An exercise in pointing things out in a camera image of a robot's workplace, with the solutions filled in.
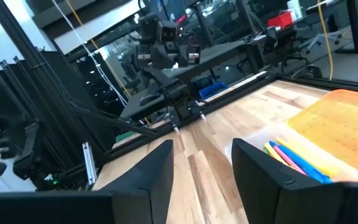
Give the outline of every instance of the blue bin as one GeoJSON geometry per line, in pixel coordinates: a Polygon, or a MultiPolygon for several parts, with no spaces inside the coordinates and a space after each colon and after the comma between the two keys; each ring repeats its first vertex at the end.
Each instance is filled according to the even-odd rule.
{"type": "Polygon", "coordinates": [[[225,89],[227,89],[226,84],[224,84],[223,82],[216,82],[213,85],[210,85],[209,87],[200,90],[198,93],[200,94],[201,99],[205,100],[225,89]]]}

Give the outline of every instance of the marker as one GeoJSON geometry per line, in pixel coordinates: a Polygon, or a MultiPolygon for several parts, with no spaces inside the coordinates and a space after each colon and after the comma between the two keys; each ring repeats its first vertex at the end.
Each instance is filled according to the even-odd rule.
{"type": "Polygon", "coordinates": [[[333,176],[337,173],[337,169],[334,166],[323,164],[316,158],[314,154],[308,152],[307,150],[302,150],[302,148],[299,147],[293,147],[290,143],[288,143],[286,140],[282,138],[276,138],[276,141],[281,145],[287,147],[294,153],[298,154],[298,156],[300,156],[302,159],[307,161],[309,164],[321,170],[322,173],[329,176],[333,176]]]}
{"type": "Polygon", "coordinates": [[[278,160],[279,162],[281,162],[282,164],[289,166],[278,154],[277,152],[272,148],[272,146],[266,142],[265,143],[265,148],[268,150],[268,153],[276,160],[278,160]]]}
{"type": "Polygon", "coordinates": [[[298,167],[298,165],[296,165],[283,151],[281,151],[281,149],[279,149],[273,141],[270,141],[269,143],[273,147],[273,149],[277,152],[277,154],[280,155],[283,158],[283,160],[290,165],[290,167],[294,168],[299,173],[306,175],[306,173],[303,172],[303,170],[300,167],[298,167]]]}
{"type": "Polygon", "coordinates": [[[269,154],[269,151],[266,149],[266,147],[264,147],[264,152],[265,152],[266,154],[269,154]]]}
{"type": "Polygon", "coordinates": [[[318,169],[314,168],[308,162],[306,162],[302,157],[298,156],[296,153],[291,151],[291,149],[285,146],[278,146],[282,152],[284,152],[295,164],[302,168],[302,170],[311,178],[314,178],[320,181],[323,184],[332,183],[332,180],[320,172],[318,169]]]}

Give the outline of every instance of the red box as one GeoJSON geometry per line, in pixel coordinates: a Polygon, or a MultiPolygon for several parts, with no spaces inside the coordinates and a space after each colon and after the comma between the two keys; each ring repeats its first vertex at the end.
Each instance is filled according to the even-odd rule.
{"type": "Polygon", "coordinates": [[[274,27],[281,27],[284,28],[288,25],[292,24],[292,17],[291,17],[291,12],[284,12],[283,14],[276,16],[274,18],[271,18],[267,21],[267,25],[269,27],[274,26],[274,27]]]}

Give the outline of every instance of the pink marker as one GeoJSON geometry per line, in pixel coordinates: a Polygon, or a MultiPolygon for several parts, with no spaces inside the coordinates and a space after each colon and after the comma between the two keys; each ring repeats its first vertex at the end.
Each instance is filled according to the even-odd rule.
{"type": "Polygon", "coordinates": [[[295,170],[297,170],[301,174],[306,175],[305,172],[303,172],[303,170],[300,167],[298,167],[298,165],[296,165],[283,151],[281,151],[281,149],[277,147],[277,145],[274,142],[270,141],[269,143],[274,148],[274,150],[278,153],[278,155],[280,155],[281,158],[283,158],[283,160],[287,162],[288,165],[295,168],[295,170]]]}

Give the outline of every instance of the yellow cable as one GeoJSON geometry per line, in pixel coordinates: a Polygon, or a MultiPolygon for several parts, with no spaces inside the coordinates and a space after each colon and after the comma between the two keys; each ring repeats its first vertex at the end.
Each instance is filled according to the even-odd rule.
{"type": "Polygon", "coordinates": [[[323,12],[321,10],[320,0],[317,0],[317,4],[318,4],[318,14],[320,15],[321,25],[323,25],[323,31],[324,31],[324,35],[326,38],[326,46],[327,46],[327,51],[328,51],[329,65],[331,67],[330,72],[329,72],[329,80],[332,80],[333,76],[334,76],[333,55],[331,53],[331,48],[329,46],[329,41],[328,41],[328,36],[327,36],[327,28],[326,28],[326,23],[324,22],[324,17],[323,17],[323,12]]]}
{"type": "MultiPolygon", "coordinates": [[[[86,35],[88,37],[91,37],[90,34],[88,33],[88,30],[86,29],[86,27],[84,26],[84,24],[82,23],[82,20],[80,19],[80,17],[78,16],[78,14],[75,12],[73,6],[70,3],[70,0],[66,0],[68,7],[71,9],[72,13],[74,14],[76,20],[78,21],[78,23],[80,23],[80,25],[82,26],[82,28],[84,29],[84,31],[86,32],[86,35]]],[[[96,43],[93,41],[93,38],[91,38],[91,42],[94,45],[94,47],[99,50],[99,47],[96,45],[96,43]]],[[[121,80],[118,78],[116,72],[114,71],[114,69],[112,69],[112,67],[110,66],[110,64],[108,62],[106,62],[106,65],[108,66],[108,68],[110,69],[111,73],[114,75],[114,77],[116,78],[116,80],[118,81],[118,84],[120,85],[120,87],[122,87],[125,92],[128,94],[129,97],[131,97],[131,94],[129,93],[129,91],[127,90],[127,88],[125,88],[124,84],[122,84],[121,80]]],[[[150,122],[148,121],[147,118],[144,118],[146,120],[146,123],[151,127],[152,125],[150,124],[150,122]]]]}

